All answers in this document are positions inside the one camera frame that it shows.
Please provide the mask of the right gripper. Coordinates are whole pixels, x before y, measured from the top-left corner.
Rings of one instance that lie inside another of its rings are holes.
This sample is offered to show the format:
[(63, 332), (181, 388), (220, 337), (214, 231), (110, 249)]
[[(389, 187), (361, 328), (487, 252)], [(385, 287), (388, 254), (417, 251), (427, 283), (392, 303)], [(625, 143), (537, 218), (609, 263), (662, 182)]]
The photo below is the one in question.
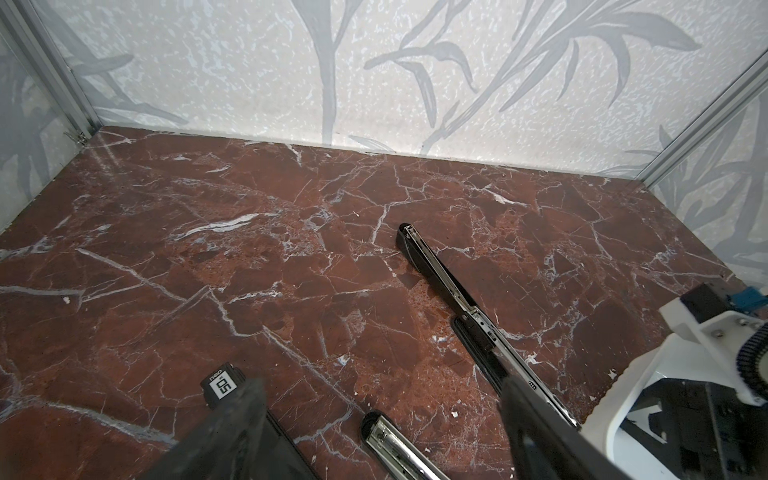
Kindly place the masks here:
[(733, 388), (664, 378), (646, 387), (621, 429), (680, 479), (765, 479), (767, 407)]

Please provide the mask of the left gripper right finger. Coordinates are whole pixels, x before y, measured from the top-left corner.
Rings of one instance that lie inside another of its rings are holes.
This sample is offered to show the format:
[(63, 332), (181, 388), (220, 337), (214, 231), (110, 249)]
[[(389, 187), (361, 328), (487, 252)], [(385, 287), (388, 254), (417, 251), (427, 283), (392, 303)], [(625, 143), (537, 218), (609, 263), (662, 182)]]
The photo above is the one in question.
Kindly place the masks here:
[(501, 387), (499, 413), (517, 479), (625, 479), (519, 377)]

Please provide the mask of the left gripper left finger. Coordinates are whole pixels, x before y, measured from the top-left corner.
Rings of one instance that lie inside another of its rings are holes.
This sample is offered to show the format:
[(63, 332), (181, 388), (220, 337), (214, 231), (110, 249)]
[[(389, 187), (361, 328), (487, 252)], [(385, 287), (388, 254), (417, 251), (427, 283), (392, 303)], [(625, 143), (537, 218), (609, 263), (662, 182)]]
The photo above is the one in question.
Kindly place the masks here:
[(245, 381), (140, 477), (254, 479), (266, 413), (263, 382)]

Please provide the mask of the black stapler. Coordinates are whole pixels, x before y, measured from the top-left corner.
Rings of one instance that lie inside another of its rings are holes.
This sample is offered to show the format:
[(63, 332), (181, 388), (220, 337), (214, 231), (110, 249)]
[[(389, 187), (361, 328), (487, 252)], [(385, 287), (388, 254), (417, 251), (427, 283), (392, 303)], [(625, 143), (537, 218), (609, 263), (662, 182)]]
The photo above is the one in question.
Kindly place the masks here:
[(560, 418), (579, 430), (581, 424), (576, 417), (512, 348), (497, 325), (452, 275), (413, 225), (403, 223), (398, 227), (396, 245), (411, 266), (453, 310), (455, 317), (451, 325), (454, 333), (494, 391), (500, 393), (504, 380), (515, 374)]
[(216, 479), (316, 479), (318, 475), (266, 406), (263, 386), (227, 362), (201, 382), (206, 405), (232, 424)]

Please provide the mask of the beige stapler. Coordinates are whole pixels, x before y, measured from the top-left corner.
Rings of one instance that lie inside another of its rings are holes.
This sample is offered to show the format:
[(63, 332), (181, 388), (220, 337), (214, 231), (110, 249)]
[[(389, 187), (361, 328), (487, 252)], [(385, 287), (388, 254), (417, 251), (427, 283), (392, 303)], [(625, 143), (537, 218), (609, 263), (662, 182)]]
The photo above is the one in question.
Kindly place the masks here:
[(394, 479), (448, 480), (397, 426), (382, 412), (373, 410), (363, 417), (361, 438)]

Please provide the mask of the white oval tray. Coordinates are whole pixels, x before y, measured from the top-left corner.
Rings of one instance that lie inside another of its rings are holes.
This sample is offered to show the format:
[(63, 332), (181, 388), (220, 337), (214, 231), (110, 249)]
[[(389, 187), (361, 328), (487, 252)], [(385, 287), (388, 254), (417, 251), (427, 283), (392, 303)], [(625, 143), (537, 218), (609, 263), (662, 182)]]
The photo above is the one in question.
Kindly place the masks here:
[(728, 378), (699, 345), (670, 335), (660, 347), (631, 362), (583, 426), (583, 435), (632, 479), (680, 479), (621, 429), (627, 418), (647, 425), (631, 407), (640, 393), (664, 379), (712, 382), (732, 388)]

